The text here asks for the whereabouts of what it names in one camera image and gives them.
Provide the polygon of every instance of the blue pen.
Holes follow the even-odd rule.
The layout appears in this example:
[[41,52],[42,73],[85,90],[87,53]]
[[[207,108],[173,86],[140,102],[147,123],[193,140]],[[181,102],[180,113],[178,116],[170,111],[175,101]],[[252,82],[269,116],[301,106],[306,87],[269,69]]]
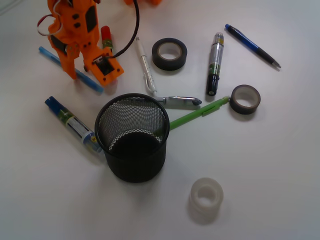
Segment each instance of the blue pen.
[[[44,47],[40,46],[39,47],[40,53],[43,55],[47,56],[49,59],[51,59],[53,62],[58,64],[61,67],[61,62],[59,58],[55,55],[53,55],[51,52],[49,52],[47,49]],[[82,72],[80,72],[78,69],[75,69],[76,76],[83,82],[85,85],[87,85],[89,88],[97,91],[98,93],[103,93],[104,88],[95,83],[90,77],[84,75]]]
[[263,51],[260,47],[258,47],[256,44],[254,44],[250,39],[248,39],[242,32],[240,32],[238,29],[236,29],[233,26],[230,26],[229,24],[225,25],[225,28],[227,31],[233,35],[235,38],[240,40],[243,44],[245,44],[248,48],[250,48],[252,51],[254,51],[257,55],[259,55],[261,58],[263,58],[265,61],[267,61],[269,64],[272,64],[278,68],[281,68],[280,64],[277,63],[276,60],[274,60],[268,53]]

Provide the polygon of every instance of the black tape roll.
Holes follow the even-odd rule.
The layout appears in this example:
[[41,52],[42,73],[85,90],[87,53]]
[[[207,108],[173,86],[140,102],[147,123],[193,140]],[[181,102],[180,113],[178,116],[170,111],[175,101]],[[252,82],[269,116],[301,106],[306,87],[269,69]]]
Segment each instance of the black tape roll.
[[[178,51],[178,57],[174,59],[166,59],[161,56],[160,48],[164,44],[174,44],[173,46],[177,46],[176,49],[169,49],[171,51]],[[187,47],[186,45],[175,38],[163,38],[157,41],[152,47],[152,61],[154,65],[158,68],[166,71],[174,71],[182,68],[187,60]]]
[[[252,105],[251,106],[244,106],[237,102],[237,99],[247,99],[249,100]],[[260,93],[250,85],[240,85],[237,86],[231,94],[230,98],[230,106],[231,108],[236,111],[238,114],[248,115],[253,114],[261,101]]]

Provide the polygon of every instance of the black mesh pen holder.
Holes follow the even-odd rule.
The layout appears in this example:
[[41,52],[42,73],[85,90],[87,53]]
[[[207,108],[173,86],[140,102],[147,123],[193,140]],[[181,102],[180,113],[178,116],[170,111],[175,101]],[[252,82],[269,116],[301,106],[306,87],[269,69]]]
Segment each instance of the black mesh pen holder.
[[108,165],[120,179],[141,183],[163,167],[170,122],[152,97],[129,93],[108,102],[99,112],[94,131]]

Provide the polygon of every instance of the green mechanical pencil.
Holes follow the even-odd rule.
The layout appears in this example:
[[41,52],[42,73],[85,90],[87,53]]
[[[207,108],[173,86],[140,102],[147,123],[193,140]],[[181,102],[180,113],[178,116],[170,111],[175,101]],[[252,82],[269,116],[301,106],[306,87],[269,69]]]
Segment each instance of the green mechanical pencil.
[[217,101],[214,101],[213,103],[208,104],[207,106],[204,106],[183,117],[178,118],[177,120],[170,122],[170,131],[200,116],[204,117],[208,114],[213,113],[214,111],[218,110],[222,105],[228,103],[229,99],[229,96],[225,96]]

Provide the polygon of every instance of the orange robot part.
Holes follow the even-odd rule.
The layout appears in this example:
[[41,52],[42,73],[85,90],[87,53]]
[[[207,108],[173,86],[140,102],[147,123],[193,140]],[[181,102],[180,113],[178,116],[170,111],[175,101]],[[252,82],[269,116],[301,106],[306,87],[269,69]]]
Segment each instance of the orange robot part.
[[[153,5],[158,5],[162,0],[149,0]],[[134,2],[134,0],[124,0],[127,5],[130,5]]]
[[109,47],[101,49],[96,3],[99,0],[47,0],[55,18],[48,39],[60,58],[63,70],[76,79],[75,59],[83,55],[84,69],[91,71],[102,86],[124,73]]

